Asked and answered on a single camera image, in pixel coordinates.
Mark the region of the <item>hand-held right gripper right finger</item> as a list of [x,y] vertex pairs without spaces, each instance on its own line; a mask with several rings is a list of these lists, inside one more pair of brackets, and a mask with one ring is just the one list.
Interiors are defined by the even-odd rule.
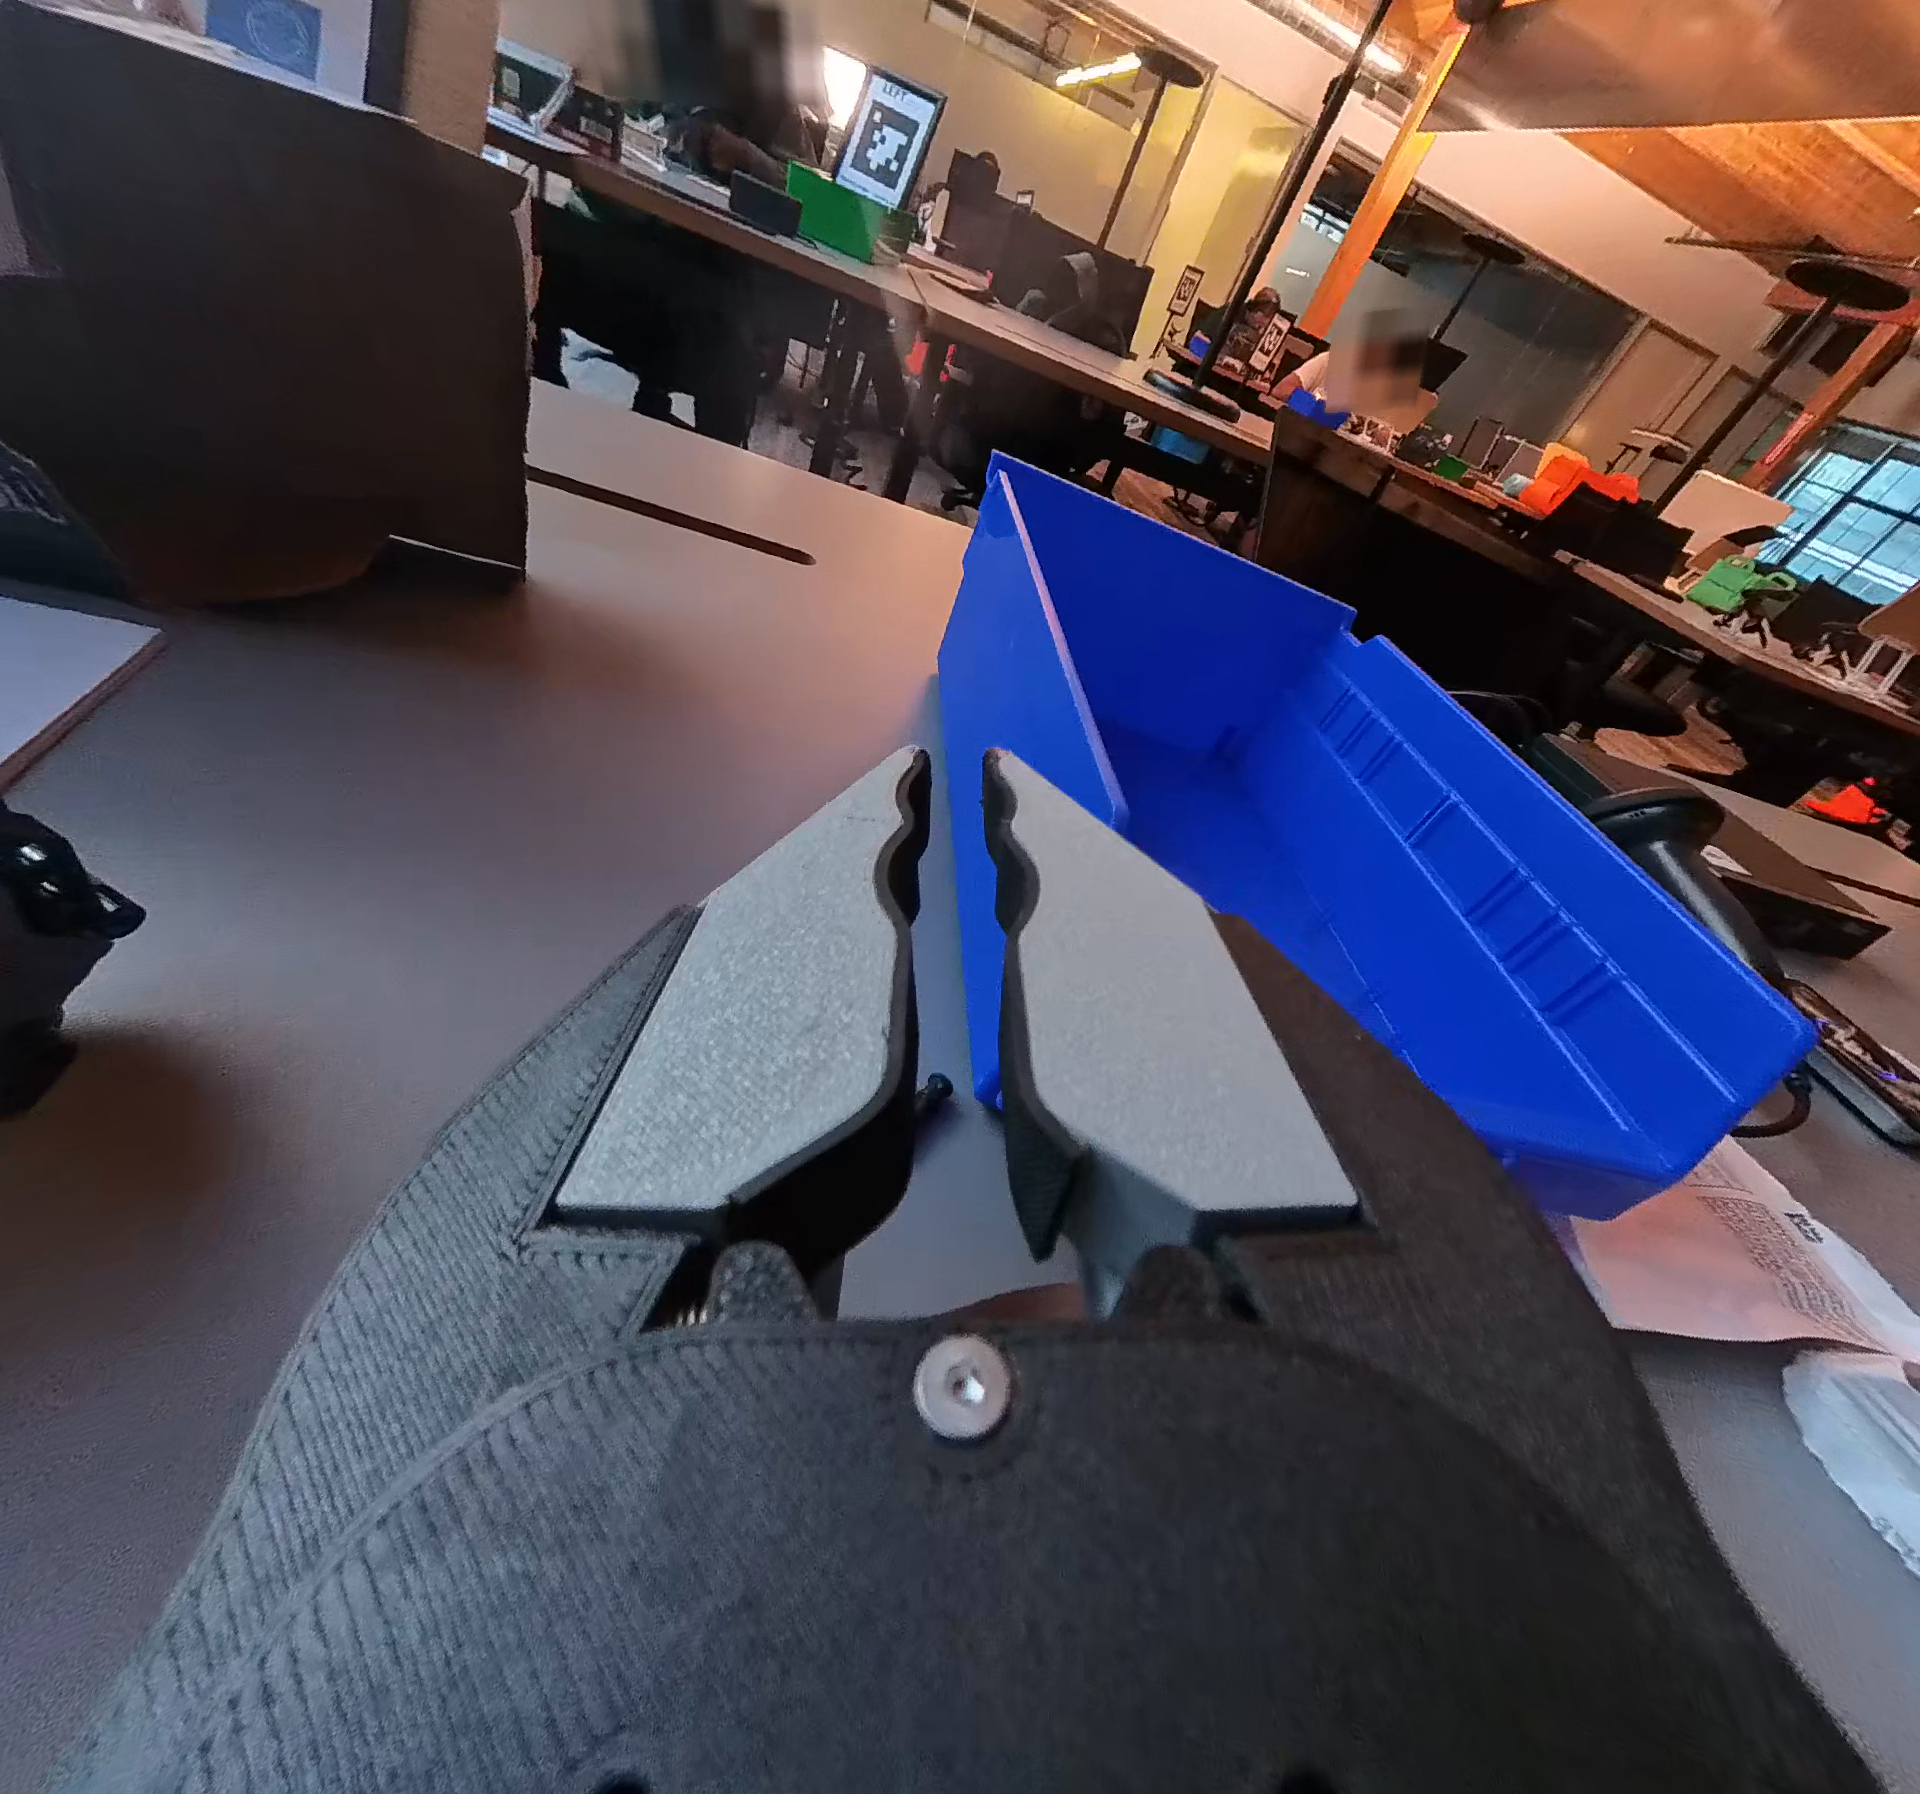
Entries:
[[1140,1259],[1355,1226],[1349,1180],[1208,902],[1013,750],[980,771],[998,1082],[1034,1258],[1109,1317]]

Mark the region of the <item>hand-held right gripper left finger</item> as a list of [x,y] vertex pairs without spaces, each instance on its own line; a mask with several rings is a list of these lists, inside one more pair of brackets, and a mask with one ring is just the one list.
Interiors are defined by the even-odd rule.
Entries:
[[837,1309],[849,1252],[914,1167],[914,922],[932,757],[897,747],[698,904],[557,1143],[528,1233],[647,1259],[627,1328],[694,1323],[719,1259],[780,1253]]

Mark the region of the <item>black lego model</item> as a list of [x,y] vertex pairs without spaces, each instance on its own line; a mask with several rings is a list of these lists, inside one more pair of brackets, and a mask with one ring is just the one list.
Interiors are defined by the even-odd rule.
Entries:
[[65,1003],[144,920],[64,836],[2,803],[2,1118],[31,1110],[72,1064]]

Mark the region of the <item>blue plastic bin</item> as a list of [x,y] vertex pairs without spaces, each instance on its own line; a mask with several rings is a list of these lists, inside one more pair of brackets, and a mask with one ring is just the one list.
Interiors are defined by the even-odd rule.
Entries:
[[983,755],[1026,759],[1247,920],[1547,1210],[1679,1182],[1811,1019],[1325,593],[987,459],[938,649],[971,1091],[1003,937]]

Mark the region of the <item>black rounded device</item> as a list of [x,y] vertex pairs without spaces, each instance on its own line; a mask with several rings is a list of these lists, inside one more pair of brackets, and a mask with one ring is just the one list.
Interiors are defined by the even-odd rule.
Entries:
[[1524,695],[1452,691],[1475,721],[1595,825],[1752,971],[1785,988],[1783,956],[1860,958],[1892,923],[1665,767],[1549,731]]

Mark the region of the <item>dark wooden desk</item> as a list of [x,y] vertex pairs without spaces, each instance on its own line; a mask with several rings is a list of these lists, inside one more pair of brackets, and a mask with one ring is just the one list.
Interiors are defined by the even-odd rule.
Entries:
[[1504,534],[1491,510],[1363,441],[1279,411],[1256,561],[1354,611],[1444,687],[1525,695],[1562,726],[1639,649],[1691,663],[1739,750],[1739,792],[1790,805],[1830,779],[1916,779],[1916,712],[1849,694],[1691,601]]

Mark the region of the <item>printed paper sheet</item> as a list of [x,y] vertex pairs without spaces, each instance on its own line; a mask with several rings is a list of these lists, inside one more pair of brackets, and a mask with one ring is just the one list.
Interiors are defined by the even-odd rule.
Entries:
[[1729,1136],[1615,1218],[1547,1221],[1618,1330],[1918,1362],[1907,1302]]

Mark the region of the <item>long wooden desk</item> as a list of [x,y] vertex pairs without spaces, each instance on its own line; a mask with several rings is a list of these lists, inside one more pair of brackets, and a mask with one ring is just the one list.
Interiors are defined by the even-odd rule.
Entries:
[[974,347],[1072,393],[1199,440],[1247,466],[1272,458],[1273,426],[1268,417],[1242,414],[1223,419],[1206,414],[1155,388],[1140,361],[1098,350],[1062,328],[990,306],[914,266],[863,263],[803,238],[757,229],[727,210],[717,185],[694,173],[615,165],[501,110],[490,110],[485,122],[490,147],[837,298],[888,310],[922,334],[927,346]]

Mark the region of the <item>white flat board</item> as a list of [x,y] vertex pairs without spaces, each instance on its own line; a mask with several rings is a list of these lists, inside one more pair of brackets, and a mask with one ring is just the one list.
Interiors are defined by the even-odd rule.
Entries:
[[2,597],[2,786],[165,648],[156,625]]

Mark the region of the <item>green plastic bin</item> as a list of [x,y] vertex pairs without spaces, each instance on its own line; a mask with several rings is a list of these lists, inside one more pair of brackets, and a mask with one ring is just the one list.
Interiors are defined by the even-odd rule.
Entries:
[[783,164],[781,190],[795,203],[795,234],[809,246],[862,262],[897,263],[916,240],[909,215],[900,214],[805,165]]

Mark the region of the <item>clear plastic bag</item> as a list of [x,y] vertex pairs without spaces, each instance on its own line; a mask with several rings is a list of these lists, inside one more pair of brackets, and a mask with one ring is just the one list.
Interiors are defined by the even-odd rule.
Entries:
[[1802,1444],[1918,1575],[1918,1367],[1886,1353],[1807,1350],[1781,1374]]

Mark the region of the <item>brown cardboard box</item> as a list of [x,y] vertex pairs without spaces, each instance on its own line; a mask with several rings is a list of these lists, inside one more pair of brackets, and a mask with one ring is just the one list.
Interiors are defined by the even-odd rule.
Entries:
[[3,581],[279,601],[525,571],[520,176],[110,16],[3,0]]

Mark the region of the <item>black white tag board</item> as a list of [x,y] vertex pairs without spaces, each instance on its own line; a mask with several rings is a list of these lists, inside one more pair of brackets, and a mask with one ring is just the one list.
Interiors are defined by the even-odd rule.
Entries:
[[900,212],[947,110],[947,94],[888,68],[862,77],[832,161],[832,181],[885,212]]

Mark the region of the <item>black lamp pole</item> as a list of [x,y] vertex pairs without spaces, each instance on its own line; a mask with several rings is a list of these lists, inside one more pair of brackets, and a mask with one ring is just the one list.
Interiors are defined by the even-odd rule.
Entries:
[[1313,178],[1320,156],[1331,142],[1337,118],[1363,72],[1369,45],[1382,32],[1388,12],[1393,3],[1395,0],[1371,0],[1343,66],[1321,92],[1321,99],[1316,107],[1316,115],[1308,133],[1296,142],[1288,157],[1286,171],[1265,207],[1259,229],[1243,253],[1230,293],[1217,310],[1206,353],[1191,376],[1176,376],[1167,384],[1169,397],[1199,414],[1211,427],[1228,427],[1240,415],[1235,400],[1230,395],[1220,395],[1211,390],[1214,369],[1220,364],[1226,344],[1243,313],[1245,301],[1253,292],[1259,271],[1268,263],[1288,214],[1308,192],[1308,181]]

